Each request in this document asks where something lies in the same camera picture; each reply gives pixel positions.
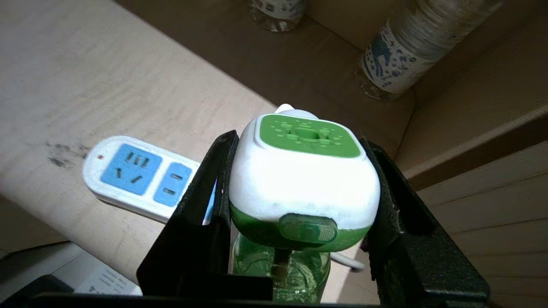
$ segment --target outlet slots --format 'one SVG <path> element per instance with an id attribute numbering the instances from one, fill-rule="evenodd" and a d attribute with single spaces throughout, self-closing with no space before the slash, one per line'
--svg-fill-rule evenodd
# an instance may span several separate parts
<path id="1" fill-rule="evenodd" d="M 101 182 L 142 196 L 161 163 L 162 158 L 158 155 L 122 144 L 103 172 Z"/>
<path id="2" fill-rule="evenodd" d="M 142 179 L 142 176 L 139 175 L 135 179 L 131 180 L 131 182 L 135 184 L 135 182 L 139 181 L 140 179 Z"/>
<path id="3" fill-rule="evenodd" d="M 175 207 L 181 200 L 191 174 L 192 169 L 189 167 L 172 162 L 165 171 L 153 200 L 165 206 Z"/>

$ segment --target water bottle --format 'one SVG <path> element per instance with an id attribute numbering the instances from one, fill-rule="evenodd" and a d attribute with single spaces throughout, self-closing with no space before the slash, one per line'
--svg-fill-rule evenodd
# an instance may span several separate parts
<path id="1" fill-rule="evenodd" d="M 287 32 L 301 21 L 305 5 L 303 0 L 249 0 L 248 8 L 261 28 Z"/>
<path id="2" fill-rule="evenodd" d="M 360 57 L 356 81 L 372 98 L 398 98 L 502 3 L 502 0 L 399 1 Z"/>
<path id="3" fill-rule="evenodd" d="M 253 243 L 241 234 L 232 250 L 234 273 L 270 277 L 274 248 Z M 283 284 L 274 285 L 274 301 L 319 303 L 326 287 L 331 263 L 328 252 L 293 251 Z"/>

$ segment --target black metal holder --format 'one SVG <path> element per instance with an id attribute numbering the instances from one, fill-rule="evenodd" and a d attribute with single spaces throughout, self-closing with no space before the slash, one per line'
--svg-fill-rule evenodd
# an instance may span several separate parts
<path id="1" fill-rule="evenodd" d="M 238 145 L 235 131 L 218 137 L 177 209 L 137 270 L 143 298 L 42 296 L 31 306 L 343 307 L 274 303 L 267 277 L 229 275 L 228 186 Z M 381 182 L 381 202 L 363 248 L 382 306 L 482 307 L 489 287 L 379 146 L 360 140 Z M 202 226 L 216 182 L 209 225 Z"/>

